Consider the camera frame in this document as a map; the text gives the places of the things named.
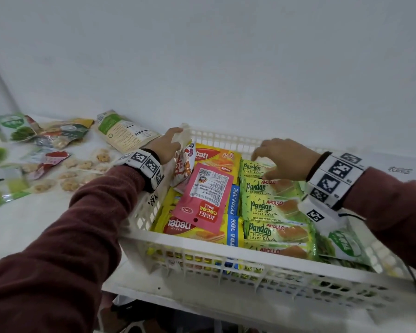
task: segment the pink package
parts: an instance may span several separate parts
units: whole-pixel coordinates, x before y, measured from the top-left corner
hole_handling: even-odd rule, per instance
[[[212,233],[218,233],[233,184],[233,176],[198,163],[172,215]]]

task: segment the nutrition label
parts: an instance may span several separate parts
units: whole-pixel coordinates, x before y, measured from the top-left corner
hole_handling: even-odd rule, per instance
[[[227,183],[226,175],[201,168],[189,196],[198,197],[219,207]]]

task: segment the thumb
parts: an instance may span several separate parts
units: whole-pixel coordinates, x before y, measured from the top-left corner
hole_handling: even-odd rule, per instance
[[[180,148],[181,148],[182,146],[180,145],[180,142],[173,142],[171,145],[170,145],[170,148],[171,148],[171,150],[173,151],[173,152],[177,152],[178,150],[180,150]]]
[[[277,168],[270,170],[266,172],[263,175],[263,178],[265,180],[276,180],[276,179],[283,179],[282,175],[280,174],[279,170]]]

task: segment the yellow wafer package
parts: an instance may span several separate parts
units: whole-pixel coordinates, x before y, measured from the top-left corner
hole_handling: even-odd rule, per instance
[[[197,143],[194,167],[199,162],[216,167],[222,172],[232,175],[234,178],[233,184],[237,185],[241,158],[242,154],[239,152]]]
[[[229,246],[241,246],[244,240],[244,223],[242,218],[232,215],[224,215],[219,232],[214,234],[191,223],[181,221],[172,216],[175,206],[164,207],[157,222],[154,232],[174,235],[184,238],[209,241]]]

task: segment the barcode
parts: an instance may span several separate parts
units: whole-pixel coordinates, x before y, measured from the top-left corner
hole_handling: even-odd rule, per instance
[[[100,124],[103,121],[104,118],[105,118],[104,115],[102,115],[102,114],[98,115],[97,116],[97,123]]]
[[[200,175],[204,175],[206,177],[209,177],[212,172],[210,170],[205,170],[205,169],[201,168],[199,173],[200,173]]]

